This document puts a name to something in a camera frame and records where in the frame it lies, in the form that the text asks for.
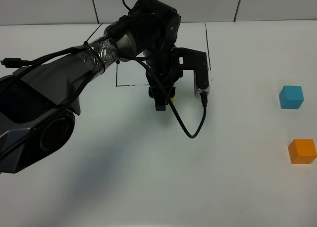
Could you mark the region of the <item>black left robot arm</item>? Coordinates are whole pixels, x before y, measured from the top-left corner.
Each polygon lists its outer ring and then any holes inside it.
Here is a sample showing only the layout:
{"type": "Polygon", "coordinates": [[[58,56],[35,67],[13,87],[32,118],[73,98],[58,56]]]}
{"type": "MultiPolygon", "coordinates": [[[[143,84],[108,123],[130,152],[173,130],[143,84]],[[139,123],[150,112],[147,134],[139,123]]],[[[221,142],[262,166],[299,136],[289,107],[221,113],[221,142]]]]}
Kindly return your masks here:
{"type": "Polygon", "coordinates": [[[138,0],[102,37],[33,61],[6,58],[0,80],[0,170],[17,173],[70,139],[79,95],[117,61],[143,53],[152,60],[172,49],[181,17],[158,0],[138,0]]]}

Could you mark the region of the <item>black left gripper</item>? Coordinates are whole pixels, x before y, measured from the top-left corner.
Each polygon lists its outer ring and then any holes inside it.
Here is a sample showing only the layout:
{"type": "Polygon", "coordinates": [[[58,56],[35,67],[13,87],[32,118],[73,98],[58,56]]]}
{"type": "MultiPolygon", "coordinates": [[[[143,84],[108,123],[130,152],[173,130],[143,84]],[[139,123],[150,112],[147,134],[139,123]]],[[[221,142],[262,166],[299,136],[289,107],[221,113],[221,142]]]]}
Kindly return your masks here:
{"type": "MultiPolygon", "coordinates": [[[[150,70],[156,75],[164,87],[171,86],[179,78],[183,77],[183,72],[177,70],[173,67],[174,61],[174,51],[177,49],[176,46],[162,50],[160,53],[151,57],[146,61],[146,65],[150,70]]],[[[170,93],[172,87],[168,87],[168,95],[170,98],[170,93]]],[[[156,111],[165,111],[166,107],[169,105],[168,101],[164,97],[163,93],[159,88],[149,87],[149,97],[155,100],[156,111]]]]}

